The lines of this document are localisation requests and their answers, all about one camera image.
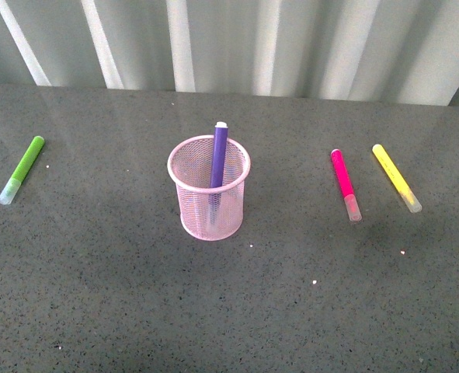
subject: pen holder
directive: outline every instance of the pen holder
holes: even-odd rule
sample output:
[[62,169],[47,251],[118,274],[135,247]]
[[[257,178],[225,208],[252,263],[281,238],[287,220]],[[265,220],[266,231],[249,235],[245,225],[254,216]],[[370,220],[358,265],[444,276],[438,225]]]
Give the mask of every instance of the pen holder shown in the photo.
[[189,234],[205,241],[225,239],[241,226],[250,171],[248,152],[229,138],[222,186],[210,188],[213,147],[213,135],[196,136],[177,145],[167,161],[176,183],[181,223]]

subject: speckled surface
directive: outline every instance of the speckled surface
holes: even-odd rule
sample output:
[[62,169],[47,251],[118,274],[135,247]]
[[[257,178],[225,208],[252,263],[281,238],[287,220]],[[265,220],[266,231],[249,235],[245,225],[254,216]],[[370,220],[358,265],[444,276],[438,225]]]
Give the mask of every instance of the speckled surface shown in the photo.
[[[166,161],[217,120],[252,170],[242,227],[201,242]],[[0,85],[0,191],[36,134],[0,205],[0,372],[459,371],[459,108]]]

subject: yellow marker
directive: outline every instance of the yellow marker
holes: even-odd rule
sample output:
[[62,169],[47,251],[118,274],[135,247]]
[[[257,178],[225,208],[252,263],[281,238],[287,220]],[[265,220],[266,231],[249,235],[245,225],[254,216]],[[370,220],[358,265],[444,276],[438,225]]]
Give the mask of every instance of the yellow marker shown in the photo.
[[409,208],[410,212],[419,212],[422,206],[417,200],[414,193],[410,190],[409,185],[398,171],[397,166],[393,163],[388,153],[384,150],[382,145],[376,144],[372,147],[372,152],[376,155],[377,160],[383,166],[384,171],[389,176],[395,188],[400,193],[403,201]]

